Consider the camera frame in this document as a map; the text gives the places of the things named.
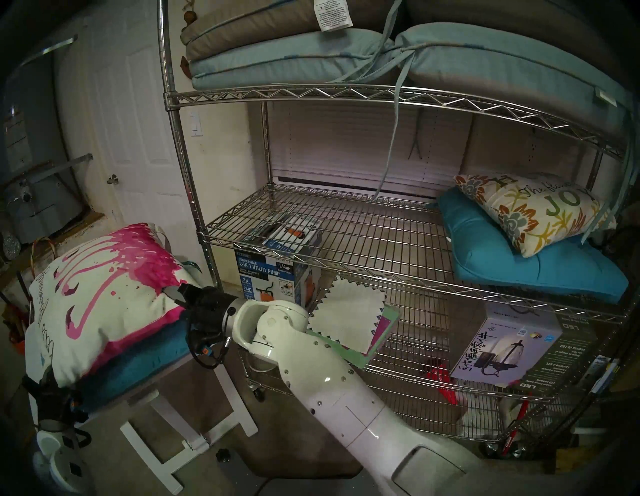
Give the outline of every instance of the wire shelving unit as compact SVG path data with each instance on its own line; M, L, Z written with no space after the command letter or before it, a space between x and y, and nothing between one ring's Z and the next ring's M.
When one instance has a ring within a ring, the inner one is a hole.
M158 1L158 39L168 112L180 170L211 276L220 276L211 246L223 246L270 257L303 262L323 269L324 283L318 301L336 273L350 280L383 289L387 302L402 310L401 321L376 357L362 371L365 381L393 410L416 429L473 440L503 440L523 426L541 438L550 418L556 421L568 411L550 405L558 402L570 379L581 374L588 362L567 372L563 383L546 396L528 396L509 388L480 383L443 384L427 377L432 367L449 364L448 301L475 298L525 308L535 308L589 319L608 326L602 349L629 318L640 300L636 288L627 291L619 305L607 305L583 296L550 296L516 287L470 284L456 279L452 270L451 243L434 204L373 199L369 195L274 183L269 149L269 101L334 100L362 104L391 104L394 87L349 84L270 84L177 93L173 81L168 35L167 0ZM603 155L621 160L624 144L583 125L535 109L474 95L404 86L401 105L447 108L489 115L561 134L596 149L587 188L595 182ZM268 183L217 219L205 222L196 193L186 150L179 109L204 104L258 102L261 110L265 166ZM282 216L308 214L322 219L322 238L310 251L274 250L253 230L264 222L283 222ZM278 369L257 374L246 366L250 383L287 393ZM438 388L455 391L458 405L450 404ZM503 426L498 402L503 397L528 398L532 406L520 421Z

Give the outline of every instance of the cardboard box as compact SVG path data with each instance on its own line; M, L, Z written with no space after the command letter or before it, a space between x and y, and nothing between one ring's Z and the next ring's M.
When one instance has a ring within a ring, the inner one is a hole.
M563 333L550 312L460 297L449 302L449 363L456 379L519 384Z
M243 241L274 250L310 253L321 241L321 222L310 216L270 216ZM236 250L244 297L248 300L285 300L308 308L318 290L321 270L299 262Z
M558 315L557 318L562 327L562 336L527 371L517 389L535 394L549 393L598 340L587 319L564 315Z

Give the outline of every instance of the green folder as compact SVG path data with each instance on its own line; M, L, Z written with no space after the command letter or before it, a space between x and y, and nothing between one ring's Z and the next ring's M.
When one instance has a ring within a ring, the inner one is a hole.
M318 334L317 332L313 332L312 330L307 330L307 333L319 337L325 343L328 343L334 350L338 352L338 355L344 358L351 365L354 365L359 369L364 369L371 361L371 359L376 356L376 353L389 336L391 330L396 327L399 318L400 311L397 308L392 307L391 305L385 305L385 309L382 312L380 321L378 322L378 327L376 327L376 331L374 332L371 339L369 352L366 355L364 353L360 353L359 351L355 351L354 349L345 348L339 342L331 340L328 337Z

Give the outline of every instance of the teal cushion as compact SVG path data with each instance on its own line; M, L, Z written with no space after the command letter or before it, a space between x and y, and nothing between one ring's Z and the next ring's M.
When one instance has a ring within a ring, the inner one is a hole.
M95 373L76 383L83 395L82 410L95 412L189 354L184 312L176 322L135 343Z
M626 143L632 94L554 46L497 29L434 22L397 36L396 52L407 50L415 50L408 77L420 86L514 102ZM596 88L617 106L596 97Z
M367 62L376 59L374 70L391 59L390 40L383 47L386 54L376 58L381 39L382 35L375 31L351 28L255 43L191 62L191 82L196 90L213 90L261 84L326 83L353 73L353 77L346 79L349 81L361 75L358 68Z
M458 279L553 294L586 294L608 303L619 302L627 289L622 271L588 243L580 244L579 236L524 258L489 215L458 188L445 192L438 205Z

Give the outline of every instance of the water heater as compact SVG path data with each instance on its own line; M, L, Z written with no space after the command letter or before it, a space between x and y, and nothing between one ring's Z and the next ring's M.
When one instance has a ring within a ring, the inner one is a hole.
M52 51L70 38L29 57L4 83L4 147L0 184L4 210L22 243L48 236L78 216L84 202L63 146L54 98Z

